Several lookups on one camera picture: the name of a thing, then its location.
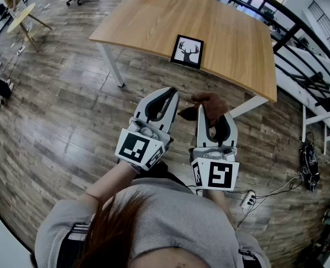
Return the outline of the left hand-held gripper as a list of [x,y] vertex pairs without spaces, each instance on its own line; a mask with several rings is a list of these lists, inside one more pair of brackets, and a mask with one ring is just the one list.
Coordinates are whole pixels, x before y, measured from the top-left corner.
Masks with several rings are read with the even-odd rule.
[[[179,93],[175,87],[156,90],[141,99],[135,117],[121,131],[115,155],[136,170],[150,170],[172,142],[169,131],[178,104]],[[158,122],[159,127],[146,122]]]

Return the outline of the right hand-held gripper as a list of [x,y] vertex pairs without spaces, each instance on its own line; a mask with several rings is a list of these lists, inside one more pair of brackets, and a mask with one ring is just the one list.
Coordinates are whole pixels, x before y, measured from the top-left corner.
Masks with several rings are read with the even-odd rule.
[[236,161],[238,130],[231,114],[224,114],[223,147],[214,147],[209,121],[203,105],[198,107],[197,148],[190,153],[195,185],[198,189],[232,191],[239,170]]

